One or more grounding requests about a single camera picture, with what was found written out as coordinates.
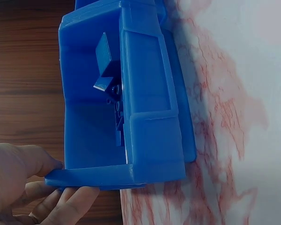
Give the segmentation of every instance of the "red marble veining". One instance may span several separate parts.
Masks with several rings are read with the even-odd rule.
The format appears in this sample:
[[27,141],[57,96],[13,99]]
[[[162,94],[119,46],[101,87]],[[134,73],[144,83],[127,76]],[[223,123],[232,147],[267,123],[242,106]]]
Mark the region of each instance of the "red marble veining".
[[[181,6],[181,2],[182,0],[178,0],[174,6],[172,1],[166,4],[173,21],[179,56],[183,57],[184,62],[188,61],[186,67],[195,65],[196,78],[194,82],[185,85],[192,108],[198,158],[195,163],[186,165],[189,196],[186,197],[182,191],[181,181],[165,183],[165,211],[159,214],[152,211],[154,195],[149,195],[148,190],[132,191],[132,202],[129,204],[133,224],[141,224],[139,220],[145,208],[148,210],[150,225],[154,224],[154,217],[158,216],[164,225],[177,225],[177,221],[172,221],[170,211],[175,210],[182,216],[183,204],[187,202],[188,214],[181,224],[225,225],[233,205],[249,199],[245,201],[245,207],[241,208],[241,221],[235,223],[248,225],[258,189],[252,187],[241,193],[237,192],[232,158],[236,156],[240,161],[245,159],[245,144],[252,126],[267,128],[265,109],[260,100],[246,92],[232,57],[219,47],[207,29],[195,22],[196,16],[206,10],[212,0],[192,0],[187,7]],[[188,27],[195,40],[177,37],[181,27]],[[211,180],[208,187],[206,180]]]

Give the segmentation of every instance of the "wood grain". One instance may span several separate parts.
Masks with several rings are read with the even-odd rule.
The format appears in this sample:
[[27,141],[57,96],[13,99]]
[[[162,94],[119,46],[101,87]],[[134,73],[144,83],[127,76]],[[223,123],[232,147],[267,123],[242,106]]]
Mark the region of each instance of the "wood grain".
[[[72,0],[0,0],[0,142],[37,144],[59,160],[64,102],[57,30],[73,8]],[[14,213],[29,213],[35,204]],[[123,224],[119,192],[102,192],[79,224]]]

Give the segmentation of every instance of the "white surface with red veins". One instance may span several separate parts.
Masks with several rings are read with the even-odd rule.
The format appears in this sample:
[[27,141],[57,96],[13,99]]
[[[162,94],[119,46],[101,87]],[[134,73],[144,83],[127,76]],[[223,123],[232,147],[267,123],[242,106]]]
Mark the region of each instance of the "white surface with red veins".
[[168,0],[198,158],[125,225],[281,225],[281,0]]

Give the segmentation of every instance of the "blue plastic bin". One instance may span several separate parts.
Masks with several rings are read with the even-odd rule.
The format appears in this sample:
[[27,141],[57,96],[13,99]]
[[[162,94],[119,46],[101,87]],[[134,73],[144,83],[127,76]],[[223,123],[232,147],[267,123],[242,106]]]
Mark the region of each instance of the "blue plastic bin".
[[138,188],[185,177],[191,115],[162,1],[77,0],[59,27],[65,169],[48,185]]

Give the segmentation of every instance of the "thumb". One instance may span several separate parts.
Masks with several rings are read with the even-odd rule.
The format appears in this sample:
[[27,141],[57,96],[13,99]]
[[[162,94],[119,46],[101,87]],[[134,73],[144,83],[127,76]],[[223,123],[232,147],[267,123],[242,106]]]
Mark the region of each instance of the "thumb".
[[12,145],[11,150],[25,166],[27,178],[33,175],[44,177],[52,170],[63,167],[60,161],[55,160],[43,148],[36,145]]

